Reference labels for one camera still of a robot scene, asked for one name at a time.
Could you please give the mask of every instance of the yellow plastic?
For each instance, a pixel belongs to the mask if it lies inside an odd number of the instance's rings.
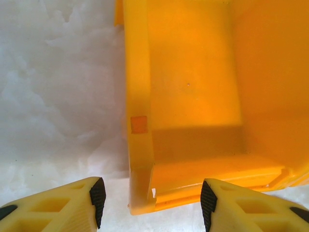
[[[1,232],[96,232],[90,189],[99,177],[10,202],[18,208],[0,221]]]
[[[303,206],[215,179],[205,179],[217,197],[210,232],[308,232],[309,223],[290,210]]]
[[[204,177],[308,183],[309,1],[118,0],[132,214],[199,201]]]

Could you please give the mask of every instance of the plastic crate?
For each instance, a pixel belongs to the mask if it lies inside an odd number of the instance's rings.
[[[119,0],[130,210],[308,183],[309,1]]]

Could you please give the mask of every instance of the white floor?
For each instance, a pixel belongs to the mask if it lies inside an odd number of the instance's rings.
[[[123,28],[113,0],[0,0],[0,205],[103,176],[100,231],[204,231],[198,203],[128,204]],[[276,192],[309,207],[309,186]]]

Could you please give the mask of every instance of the black rubber pad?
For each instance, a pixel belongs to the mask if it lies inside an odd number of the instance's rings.
[[[90,198],[92,205],[96,208],[96,222],[100,229],[103,216],[103,208],[106,200],[106,192],[102,177],[94,184],[90,190]]]
[[[304,210],[298,207],[291,207],[290,210],[292,210],[300,218],[304,219],[307,223],[309,223],[309,211],[308,210]]]
[[[211,229],[211,213],[215,211],[216,205],[217,197],[208,183],[204,181],[201,192],[201,206],[206,232],[209,232]]]
[[[17,205],[12,204],[6,207],[0,208],[0,221],[17,209]]]

